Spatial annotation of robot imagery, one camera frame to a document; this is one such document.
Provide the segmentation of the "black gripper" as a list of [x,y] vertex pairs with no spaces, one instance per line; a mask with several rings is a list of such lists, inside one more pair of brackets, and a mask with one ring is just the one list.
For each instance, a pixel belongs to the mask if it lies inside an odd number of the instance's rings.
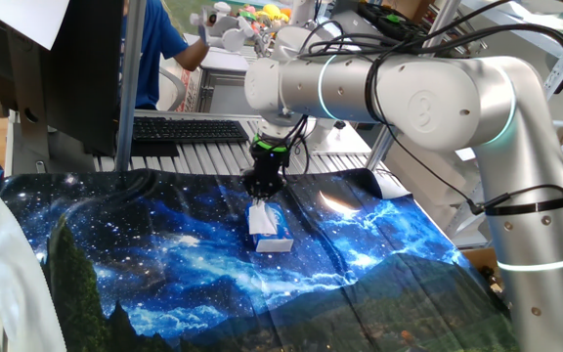
[[241,176],[241,183],[252,198],[271,198],[284,187],[280,175],[287,160],[287,151],[253,149],[253,167]]

